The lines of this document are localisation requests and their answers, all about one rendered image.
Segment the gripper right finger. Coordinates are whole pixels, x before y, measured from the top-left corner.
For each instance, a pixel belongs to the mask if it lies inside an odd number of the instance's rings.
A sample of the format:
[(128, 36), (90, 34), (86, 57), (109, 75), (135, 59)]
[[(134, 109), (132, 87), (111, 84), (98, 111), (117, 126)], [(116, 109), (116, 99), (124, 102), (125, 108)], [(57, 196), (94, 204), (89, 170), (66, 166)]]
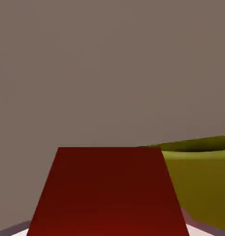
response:
[(188, 212), (181, 208), (189, 236), (225, 236), (225, 231), (203, 222), (195, 221)]

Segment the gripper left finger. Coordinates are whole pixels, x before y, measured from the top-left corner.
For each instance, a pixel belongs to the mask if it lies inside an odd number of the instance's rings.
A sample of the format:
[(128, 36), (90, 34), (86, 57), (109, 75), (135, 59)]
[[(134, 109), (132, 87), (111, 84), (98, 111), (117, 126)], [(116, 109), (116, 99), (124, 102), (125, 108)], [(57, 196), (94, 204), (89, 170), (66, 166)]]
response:
[(28, 229), (29, 225), (30, 225), (30, 221), (24, 221), (22, 223), (13, 225), (13, 226), (11, 226), (9, 228), (0, 230), (0, 236), (12, 236), (12, 235), (15, 235), (17, 233), (20, 233), (20, 232)]

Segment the small red cube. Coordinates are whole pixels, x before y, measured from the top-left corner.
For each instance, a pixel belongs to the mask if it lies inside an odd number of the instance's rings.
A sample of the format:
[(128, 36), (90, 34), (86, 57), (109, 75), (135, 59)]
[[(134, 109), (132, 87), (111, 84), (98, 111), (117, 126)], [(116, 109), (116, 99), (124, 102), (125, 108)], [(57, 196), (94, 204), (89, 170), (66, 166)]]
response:
[(60, 147), (27, 236), (189, 236), (158, 148)]

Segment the large yellow box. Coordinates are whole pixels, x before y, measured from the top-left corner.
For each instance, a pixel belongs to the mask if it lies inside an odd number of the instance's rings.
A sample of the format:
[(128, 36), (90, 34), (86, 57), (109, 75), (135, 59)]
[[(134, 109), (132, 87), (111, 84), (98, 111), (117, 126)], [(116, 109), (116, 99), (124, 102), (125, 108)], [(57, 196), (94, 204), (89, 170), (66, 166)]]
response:
[[(136, 149), (151, 156), (155, 153), (162, 156), (180, 208), (193, 220), (225, 231), (225, 135), (143, 145)], [(189, 236), (189, 232), (184, 216), (179, 228), (168, 217), (147, 236)]]

